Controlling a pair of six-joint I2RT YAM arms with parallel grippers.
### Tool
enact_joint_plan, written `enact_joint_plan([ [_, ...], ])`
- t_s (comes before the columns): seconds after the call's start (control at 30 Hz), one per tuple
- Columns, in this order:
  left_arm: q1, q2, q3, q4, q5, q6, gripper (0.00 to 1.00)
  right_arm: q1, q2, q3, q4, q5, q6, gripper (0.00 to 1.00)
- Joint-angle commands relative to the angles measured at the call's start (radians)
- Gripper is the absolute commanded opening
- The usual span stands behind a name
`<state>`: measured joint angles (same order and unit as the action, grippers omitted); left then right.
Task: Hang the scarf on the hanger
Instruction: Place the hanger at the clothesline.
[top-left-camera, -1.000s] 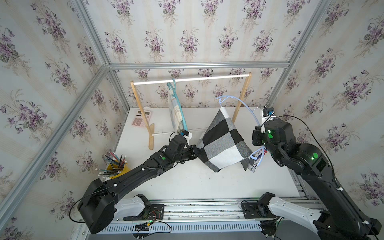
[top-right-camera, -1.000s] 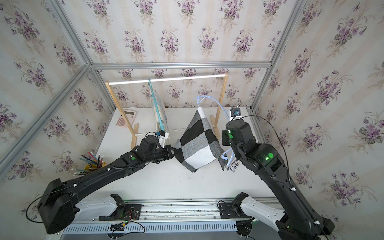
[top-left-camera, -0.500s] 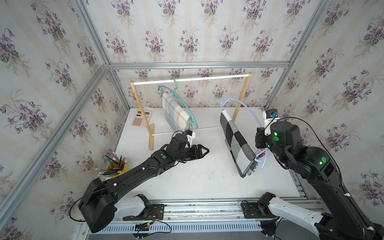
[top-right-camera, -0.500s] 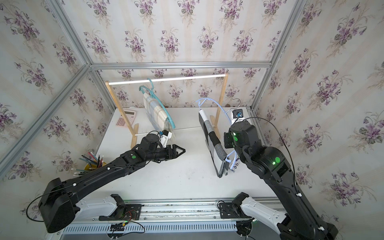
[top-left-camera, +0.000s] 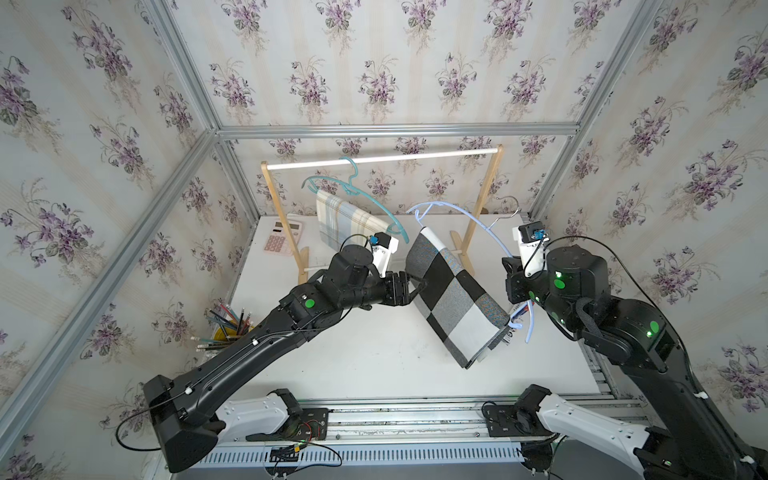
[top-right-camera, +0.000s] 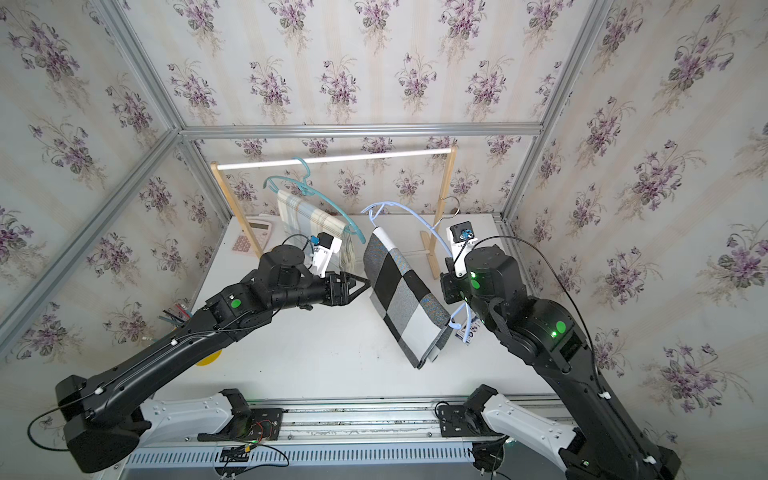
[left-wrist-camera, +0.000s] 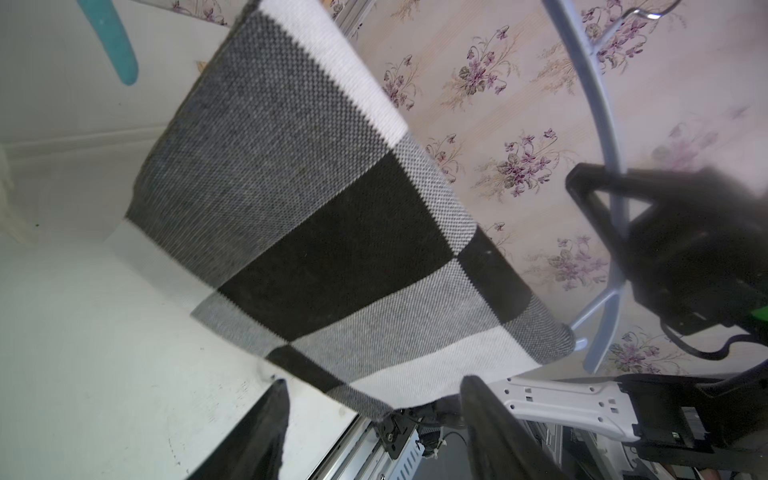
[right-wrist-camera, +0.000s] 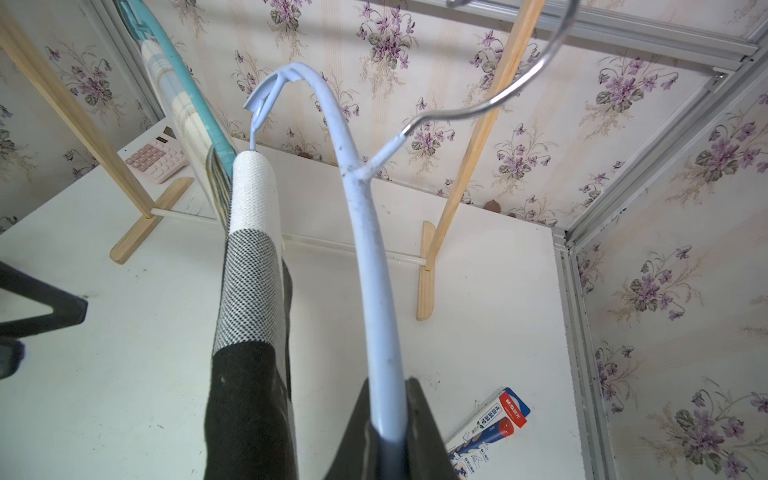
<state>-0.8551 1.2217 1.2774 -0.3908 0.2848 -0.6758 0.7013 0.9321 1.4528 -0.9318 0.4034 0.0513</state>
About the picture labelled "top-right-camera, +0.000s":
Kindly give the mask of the black white checkered scarf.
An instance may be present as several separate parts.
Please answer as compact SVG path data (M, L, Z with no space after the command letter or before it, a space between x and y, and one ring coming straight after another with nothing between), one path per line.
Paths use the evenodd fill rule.
M381 227L363 254L371 301L415 369L434 360L450 336L451 316Z

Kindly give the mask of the plaid blue cream scarf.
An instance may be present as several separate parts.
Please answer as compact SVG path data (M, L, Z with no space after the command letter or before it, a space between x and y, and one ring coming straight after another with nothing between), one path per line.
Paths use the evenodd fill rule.
M325 232L339 238L341 249L332 257L329 268L356 272L353 236L346 220L332 216L284 190L277 192L277 205L287 235L302 234L310 237Z

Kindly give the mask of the teal plastic hanger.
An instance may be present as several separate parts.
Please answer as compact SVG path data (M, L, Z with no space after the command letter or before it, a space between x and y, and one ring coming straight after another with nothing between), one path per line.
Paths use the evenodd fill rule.
M343 210L343 208L337 205L335 202L333 202L325 194L321 193L320 191L315 189L313 186L310 186L308 184L308 181L310 180L310 177L311 177L311 169L308 163L300 157L293 157L292 161L298 161L299 164L302 165L305 170L305 173L300 180L289 178L287 176L271 175L264 180L262 187L271 190L273 193L277 193L278 186L276 184L276 181L284 181L284 182L294 184L305 197L311 197L311 196L319 197L327 205L331 206L347 222L348 230L350 231L350 233L352 235L357 236L362 244L365 244L366 243L365 235L363 234L363 232L361 231L357 223L351 219L351 217Z

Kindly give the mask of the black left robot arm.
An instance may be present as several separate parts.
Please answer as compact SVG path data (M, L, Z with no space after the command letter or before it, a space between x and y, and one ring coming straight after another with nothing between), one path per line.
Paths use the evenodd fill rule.
M279 245L262 255L256 269L209 298L185 325L104 372L70 375L55 387L65 419L68 452L87 474L127 457L153 426L141 404L205 357L268 325L280 311L315 304L352 303L370 285L353 273L318 276L296 246Z

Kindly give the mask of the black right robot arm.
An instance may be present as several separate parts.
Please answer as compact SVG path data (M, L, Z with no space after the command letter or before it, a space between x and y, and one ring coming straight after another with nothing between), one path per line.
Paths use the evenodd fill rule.
M517 261L497 245L465 255L465 273L445 260L440 277L448 303L465 301L511 354L546 381L576 425L523 413L482 385L465 407L473 419L547 457L568 479L673 479L681 460L632 420L596 365L586 332L568 309L528 294Z

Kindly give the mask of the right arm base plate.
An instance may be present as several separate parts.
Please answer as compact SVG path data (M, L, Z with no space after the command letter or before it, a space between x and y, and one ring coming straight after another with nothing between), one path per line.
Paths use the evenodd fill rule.
M434 406L433 412L443 438L504 436L503 433L493 431L479 414L469 412L463 404L441 401Z

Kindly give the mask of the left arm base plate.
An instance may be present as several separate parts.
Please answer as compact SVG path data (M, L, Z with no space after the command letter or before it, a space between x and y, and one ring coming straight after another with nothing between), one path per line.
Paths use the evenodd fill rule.
M280 408L251 409L248 414L238 414L218 433L199 433L199 442L233 441L256 442L277 440L284 410Z

